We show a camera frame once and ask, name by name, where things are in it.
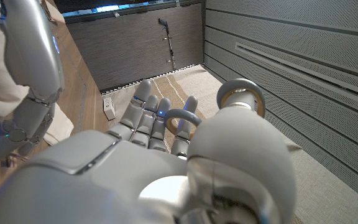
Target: blue led light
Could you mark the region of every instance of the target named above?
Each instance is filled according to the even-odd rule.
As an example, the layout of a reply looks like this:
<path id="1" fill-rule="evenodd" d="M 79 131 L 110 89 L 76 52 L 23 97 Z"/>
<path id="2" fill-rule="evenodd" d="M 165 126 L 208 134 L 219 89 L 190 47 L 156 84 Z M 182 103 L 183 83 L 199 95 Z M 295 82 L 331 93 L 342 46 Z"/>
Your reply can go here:
<path id="1" fill-rule="evenodd" d="M 118 6 L 118 9 L 127 9 L 127 8 L 129 8 L 130 6 L 128 5 L 128 4 L 126 4 L 126 5 L 120 5 L 120 6 Z"/>
<path id="2" fill-rule="evenodd" d="M 114 11 L 114 10 L 118 10 L 118 9 L 119 9 L 118 5 L 110 5 L 110 6 L 97 7 L 96 11 L 97 12 L 108 12 L 108 11 Z"/>
<path id="3" fill-rule="evenodd" d="M 56 48 L 57 53 L 60 54 L 59 48 L 57 47 L 57 43 L 56 43 L 55 37 L 52 36 L 52 39 L 53 39 L 53 43 L 55 44 L 55 48 Z"/>

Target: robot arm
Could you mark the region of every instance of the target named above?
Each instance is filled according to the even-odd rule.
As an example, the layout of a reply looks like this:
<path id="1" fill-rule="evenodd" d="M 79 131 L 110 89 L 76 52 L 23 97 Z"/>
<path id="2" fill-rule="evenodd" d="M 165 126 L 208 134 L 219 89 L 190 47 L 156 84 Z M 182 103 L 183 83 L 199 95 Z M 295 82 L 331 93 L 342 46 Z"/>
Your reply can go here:
<path id="1" fill-rule="evenodd" d="M 53 104 L 64 87 L 63 70 L 45 14 L 37 1 L 0 1 L 0 25 L 7 42 L 4 61 L 29 94 L 12 119 L 0 122 L 0 158 L 22 147 L 26 155 L 43 137 Z"/>
<path id="2" fill-rule="evenodd" d="M 23 145 L 25 154 L 32 136 L 43 135 L 63 78 L 37 1 L 0 1 L 0 23 L 7 68 L 16 83 L 30 86 L 14 117 L 0 123 L 1 158 Z M 291 160 L 280 133 L 263 119 L 255 83 L 226 82 L 217 95 L 220 110 L 202 122 L 193 114 L 195 98 L 184 110 L 169 110 L 168 99 L 158 104 L 150 92 L 151 83 L 142 81 L 107 133 L 78 133 L 15 171 L 0 188 L 0 223 L 6 217 L 10 223 L 290 222 Z M 183 119 L 177 128 L 174 118 Z M 197 126 L 194 133 L 188 122 Z M 161 152 L 165 127 L 183 143 L 173 154 Z"/>

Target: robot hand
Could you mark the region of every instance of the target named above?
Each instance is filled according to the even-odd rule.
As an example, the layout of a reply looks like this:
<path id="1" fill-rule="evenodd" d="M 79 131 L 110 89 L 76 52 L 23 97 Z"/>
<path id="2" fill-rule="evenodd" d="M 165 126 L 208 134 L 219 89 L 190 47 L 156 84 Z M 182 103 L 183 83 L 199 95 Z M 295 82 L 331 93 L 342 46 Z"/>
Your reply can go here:
<path id="1" fill-rule="evenodd" d="M 156 96 L 139 94 L 149 93 L 149 89 L 150 82 L 142 81 L 123 120 L 109 133 L 125 136 L 125 140 L 145 148 L 153 145 L 154 141 L 160 141 L 159 147 L 154 149 L 161 151 L 165 151 L 165 147 L 162 142 L 164 128 L 160 126 L 164 124 L 175 134 L 170 153 L 187 160 L 187 178 L 181 179 L 177 185 L 187 186 L 189 194 L 194 197 L 188 199 L 188 204 L 192 200 L 201 202 L 193 209 L 178 212 L 181 214 L 179 223 L 193 223 L 190 220 L 199 220 L 200 223 L 290 222 L 296 192 L 291 161 L 280 133 L 263 119 L 265 100 L 255 83 L 245 79 L 226 82 L 217 95 L 220 110 L 202 122 L 193 114 L 197 105 L 194 96 L 188 98 L 183 110 L 167 111 L 168 99 L 160 103 L 168 105 L 164 110 L 156 109 Z M 181 119 L 177 128 L 173 124 L 174 118 Z M 197 127 L 195 133 L 191 133 L 190 123 Z M 151 133 L 159 133 L 159 138 L 153 138 L 156 135 Z M 146 207 L 164 201 L 148 192 L 162 190 L 157 186 L 169 182 L 168 179 L 177 181 L 174 177 L 156 180 L 142 191 L 139 200 L 148 198 Z M 159 199 L 150 203 L 150 197 Z M 170 203 L 164 206 L 185 207 L 180 202 L 173 203 L 175 206 Z"/>
<path id="2" fill-rule="evenodd" d="M 17 148 L 25 156 L 42 139 L 52 123 L 64 78 L 39 2 L 0 1 L 0 27 L 7 39 L 4 61 L 9 74 L 16 84 L 30 87 L 13 118 L 0 122 L 1 159 Z"/>

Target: electrical socket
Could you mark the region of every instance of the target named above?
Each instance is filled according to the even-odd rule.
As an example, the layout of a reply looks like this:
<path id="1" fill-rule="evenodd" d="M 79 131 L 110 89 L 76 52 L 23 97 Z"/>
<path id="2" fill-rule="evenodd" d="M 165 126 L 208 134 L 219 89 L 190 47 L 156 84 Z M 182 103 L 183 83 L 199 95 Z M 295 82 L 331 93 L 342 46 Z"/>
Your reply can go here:
<path id="1" fill-rule="evenodd" d="M 116 111 L 110 97 L 103 100 L 103 111 L 108 120 L 116 118 Z"/>

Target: air vent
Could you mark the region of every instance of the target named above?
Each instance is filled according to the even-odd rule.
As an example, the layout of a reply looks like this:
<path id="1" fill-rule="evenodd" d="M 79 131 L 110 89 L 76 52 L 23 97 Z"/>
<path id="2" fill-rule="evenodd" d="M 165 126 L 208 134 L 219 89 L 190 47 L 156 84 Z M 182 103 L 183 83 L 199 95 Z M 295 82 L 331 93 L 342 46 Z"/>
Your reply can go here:
<path id="1" fill-rule="evenodd" d="M 338 93 L 342 96 L 346 96 L 358 102 L 358 86 L 354 86 L 346 82 L 337 80 L 335 78 L 331 78 L 327 75 L 323 75 L 308 68 L 304 68 L 302 66 L 280 59 L 273 55 L 266 54 L 265 52 L 253 49 L 252 47 L 248 47 L 238 42 L 236 42 L 235 49 L 253 58 L 268 63 L 269 65 L 277 67 L 281 70 L 289 72 L 300 78 L 308 80 L 309 82 L 327 88 L 328 90 L 331 90 L 335 93 Z"/>

